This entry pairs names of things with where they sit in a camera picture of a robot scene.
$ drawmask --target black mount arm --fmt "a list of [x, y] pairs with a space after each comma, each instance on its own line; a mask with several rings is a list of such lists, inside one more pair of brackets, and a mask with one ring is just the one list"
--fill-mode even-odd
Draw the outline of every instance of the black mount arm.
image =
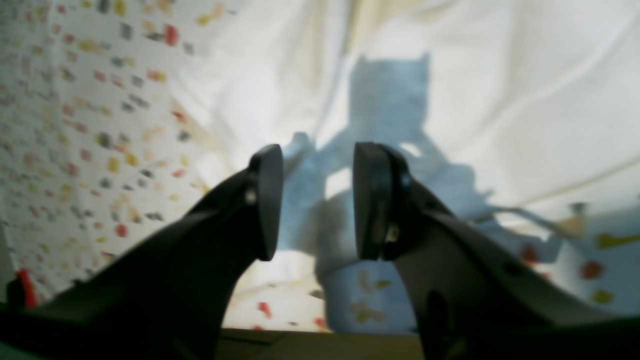
[[275, 252], [282, 174], [280, 147], [263, 148], [87, 283], [0, 313], [0, 339], [53, 359], [212, 359], [238, 278]]
[[542, 279], [458, 220], [393, 148], [356, 144], [353, 173], [360, 257], [394, 262], [426, 359], [640, 353], [638, 319], [614, 319]]

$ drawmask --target black plastic part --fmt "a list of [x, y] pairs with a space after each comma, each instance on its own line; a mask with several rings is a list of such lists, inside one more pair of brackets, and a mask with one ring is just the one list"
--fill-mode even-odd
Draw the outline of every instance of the black plastic part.
[[[384, 151], [387, 160], [381, 158]], [[359, 156], [366, 149], [366, 154]], [[358, 246], [379, 249], [373, 229], [396, 227], [382, 256], [407, 289], [426, 359], [566, 359], [637, 353], [638, 319], [614, 319], [556, 288], [470, 225], [412, 179], [401, 154], [385, 145], [355, 147]], [[391, 185], [383, 172], [391, 168]], [[392, 210], [372, 217], [374, 194], [392, 193]]]
[[212, 359], [236, 281], [275, 251], [282, 170], [265, 147], [87, 283], [0, 313], [0, 340], [52, 359]]

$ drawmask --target white fabric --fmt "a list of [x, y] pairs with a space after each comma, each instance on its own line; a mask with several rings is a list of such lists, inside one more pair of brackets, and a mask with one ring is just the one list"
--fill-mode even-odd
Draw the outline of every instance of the white fabric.
[[[254, 265], [236, 293], [356, 260], [356, 141], [402, 149], [416, 178], [467, 220], [523, 208], [556, 222], [571, 217], [577, 202], [589, 203], [596, 219], [638, 207], [639, 6], [424, 1], [344, 54], [348, 2], [249, 2], [205, 39], [211, 50], [172, 84], [186, 111], [218, 139], [213, 156], [228, 164], [201, 164], [211, 186], [264, 144], [285, 150], [279, 251], [271, 263]], [[508, 217], [498, 216], [498, 224]], [[515, 218], [511, 225], [522, 225]], [[587, 240], [554, 245], [564, 263], [545, 271], [556, 271], [553, 280], [584, 299], [603, 281], [626, 291], [621, 268], [609, 273], [615, 279], [588, 286], [571, 274], [585, 259], [616, 268], [613, 253], [596, 254], [590, 236], [601, 228], [640, 232], [627, 218], [595, 221]], [[544, 248], [545, 235], [538, 237]], [[514, 240], [496, 239], [518, 251]], [[636, 311], [636, 292], [608, 308]]]

